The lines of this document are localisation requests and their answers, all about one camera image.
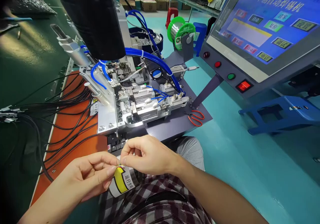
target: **warning sticker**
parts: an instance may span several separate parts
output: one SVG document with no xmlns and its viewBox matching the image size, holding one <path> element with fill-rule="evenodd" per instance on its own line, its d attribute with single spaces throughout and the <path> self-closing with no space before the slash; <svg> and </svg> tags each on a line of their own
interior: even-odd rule
<svg viewBox="0 0 320 224">
<path fill-rule="evenodd" d="M 113 197 L 118 197 L 121 194 L 135 188 L 132 177 L 130 175 L 131 167 L 119 166 L 114 173 L 109 190 Z"/>
<path fill-rule="evenodd" d="M 98 100 L 93 99 L 91 101 L 91 104 L 93 104 L 90 108 L 90 116 L 93 116 L 94 114 L 96 114 L 98 112 Z"/>
</svg>

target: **blue stool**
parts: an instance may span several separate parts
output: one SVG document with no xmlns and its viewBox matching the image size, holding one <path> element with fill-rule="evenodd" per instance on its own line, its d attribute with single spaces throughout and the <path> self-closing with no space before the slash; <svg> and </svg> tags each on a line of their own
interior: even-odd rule
<svg viewBox="0 0 320 224">
<path fill-rule="evenodd" d="M 282 133 L 310 125 L 320 124 L 320 109 L 306 99 L 293 96 L 282 96 L 271 101 L 239 110 L 240 114 L 250 112 L 257 121 L 258 127 L 251 128 L 251 135 L 259 133 Z M 277 120 L 264 122 L 262 116 L 273 114 Z"/>
<path fill-rule="evenodd" d="M 196 44 L 196 46 L 193 48 L 193 50 L 197 51 L 197 57 L 199 56 L 204 38 L 206 37 L 207 33 L 207 25 L 203 23 L 193 23 L 193 25 L 196 27 L 196 33 L 199 33 L 197 41 L 193 41 L 193 43 Z"/>
</svg>

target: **gray pants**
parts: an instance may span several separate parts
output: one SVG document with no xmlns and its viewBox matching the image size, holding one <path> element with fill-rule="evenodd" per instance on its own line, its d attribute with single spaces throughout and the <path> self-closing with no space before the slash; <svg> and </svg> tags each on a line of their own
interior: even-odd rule
<svg viewBox="0 0 320 224">
<path fill-rule="evenodd" d="M 203 150 L 196 137 L 182 136 L 167 146 L 189 163 L 204 171 Z"/>
</svg>

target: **cardboard box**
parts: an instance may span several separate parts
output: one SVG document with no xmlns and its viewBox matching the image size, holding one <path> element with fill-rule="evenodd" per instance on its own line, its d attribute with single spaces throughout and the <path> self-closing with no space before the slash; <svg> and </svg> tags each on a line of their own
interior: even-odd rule
<svg viewBox="0 0 320 224">
<path fill-rule="evenodd" d="M 178 1 L 177 0 L 171 0 L 171 5 L 170 5 L 170 8 L 178 8 Z M 167 9 L 169 9 L 169 0 L 167 0 Z"/>
<path fill-rule="evenodd" d="M 154 0 L 140 0 L 141 10 L 145 12 L 156 12 L 157 2 Z"/>
<path fill-rule="evenodd" d="M 131 10 L 130 7 L 127 5 L 126 1 L 119 0 L 119 2 L 123 6 L 124 10 Z M 128 0 L 128 3 L 132 6 L 133 9 L 136 9 L 136 2 L 134 0 Z"/>
<path fill-rule="evenodd" d="M 167 1 L 166 0 L 154 0 L 157 2 L 157 11 L 163 10 L 166 11 L 167 10 Z"/>
<path fill-rule="evenodd" d="M 190 10 L 191 6 L 187 5 L 187 4 L 182 4 L 182 10 Z"/>
</svg>

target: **solder wire spool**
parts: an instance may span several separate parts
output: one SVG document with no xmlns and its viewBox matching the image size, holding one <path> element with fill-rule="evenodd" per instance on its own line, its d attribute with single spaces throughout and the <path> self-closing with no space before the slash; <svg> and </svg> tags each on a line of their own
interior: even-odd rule
<svg viewBox="0 0 320 224">
<path fill-rule="evenodd" d="M 175 17 L 168 26 L 168 39 L 174 43 L 177 50 L 182 50 L 181 38 L 185 35 L 195 35 L 196 28 L 192 23 L 186 23 L 184 18 Z"/>
</svg>

